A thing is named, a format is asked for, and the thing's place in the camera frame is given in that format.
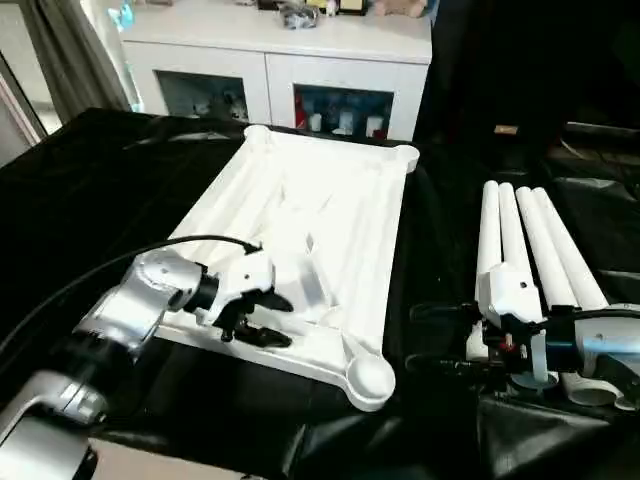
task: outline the white tray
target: white tray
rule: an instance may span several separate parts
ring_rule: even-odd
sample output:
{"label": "white tray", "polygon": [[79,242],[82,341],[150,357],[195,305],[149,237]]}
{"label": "white tray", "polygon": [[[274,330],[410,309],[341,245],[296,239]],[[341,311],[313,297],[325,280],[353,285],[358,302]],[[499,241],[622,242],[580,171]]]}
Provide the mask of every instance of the white tray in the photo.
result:
{"label": "white tray", "polygon": [[[264,242],[284,296],[296,292],[284,284],[287,259],[304,258],[322,286],[321,299],[315,305],[293,299],[293,313],[257,307],[249,317],[291,337],[285,349],[222,343],[220,329],[200,327],[185,312],[167,315],[156,336],[337,385],[357,408],[377,410],[395,388],[382,338],[405,176],[419,152],[263,126],[248,127],[245,137],[172,237],[209,233]],[[177,250],[212,272],[244,253],[216,242]]]}

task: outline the gray curtain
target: gray curtain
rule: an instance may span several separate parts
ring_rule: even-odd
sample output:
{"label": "gray curtain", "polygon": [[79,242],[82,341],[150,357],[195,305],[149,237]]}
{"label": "gray curtain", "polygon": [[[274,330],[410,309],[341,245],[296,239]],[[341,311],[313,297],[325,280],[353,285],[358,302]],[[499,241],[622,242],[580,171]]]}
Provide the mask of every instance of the gray curtain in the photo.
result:
{"label": "gray curtain", "polygon": [[63,123],[90,107],[131,109],[79,0],[20,0],[20,7]]}

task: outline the cabinet door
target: cabinet door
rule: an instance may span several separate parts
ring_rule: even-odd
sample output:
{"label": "cabinet door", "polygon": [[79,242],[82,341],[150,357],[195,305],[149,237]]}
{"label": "cabinet door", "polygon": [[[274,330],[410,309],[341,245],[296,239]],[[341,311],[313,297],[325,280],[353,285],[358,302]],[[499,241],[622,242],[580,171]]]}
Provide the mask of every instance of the cabinet door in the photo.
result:
{"label": "cabinet door", "polygon": [[428,65],[267,54],[273,124],[411,140]]}
{"label": "cabinet door", "polygon": [[143,110],[271,123],[264,54],[125,42]]}

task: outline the black plastic sheet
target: black plastic sheet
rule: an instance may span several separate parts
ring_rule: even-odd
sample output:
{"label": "black plastic sheet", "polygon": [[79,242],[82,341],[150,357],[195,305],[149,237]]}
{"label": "black plastic sheet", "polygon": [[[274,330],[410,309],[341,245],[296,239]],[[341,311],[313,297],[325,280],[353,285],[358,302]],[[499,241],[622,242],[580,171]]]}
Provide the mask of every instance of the black plastic sheet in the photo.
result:
{"label": "black plastic sheet", "polygon": [[[0,336],[81,272],[166,238],[241,141],[237,125],[94,110],[0,170]],[[421,150],[387,307],[384,350],[398,386],[381,411],[357,411],[330,385],[153,340],[95,434],[268,478],[524,478],[559,465],[572,478],[637,477],[635,416],[581,409],[561,392],[487,393],[500,375],[452,377],[421,362],[461,354],[468,312],[448,307],[472,300],[488,179],[546,187],[610,301],[640,303],[639,170],[485,158],[473,146]],[[125,269],[62,299],[0,356],[0,401]]]}

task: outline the red component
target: red component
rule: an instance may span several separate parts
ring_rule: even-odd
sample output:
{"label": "red component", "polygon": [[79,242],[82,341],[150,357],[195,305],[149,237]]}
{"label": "red component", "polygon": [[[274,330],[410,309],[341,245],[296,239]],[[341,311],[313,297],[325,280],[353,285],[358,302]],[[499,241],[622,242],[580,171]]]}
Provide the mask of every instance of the red component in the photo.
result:
{"label": "red component", "polygon": [[504,350],[505,352],[512,352],[516,349],[515,345],[507,345],[507,342],[500,342],[500,350]]}
{"label": "red component", "polygon": [[374,130],[373,138],[377,138],[378,140],[386,140],[387,139],[387,131],[386,130]]}
{"label": "red component", "polygon": [[302,97],[299,93],[295,94],[294,105],[296,111],[296,128],[307,128],[307,114],[302,108]]}

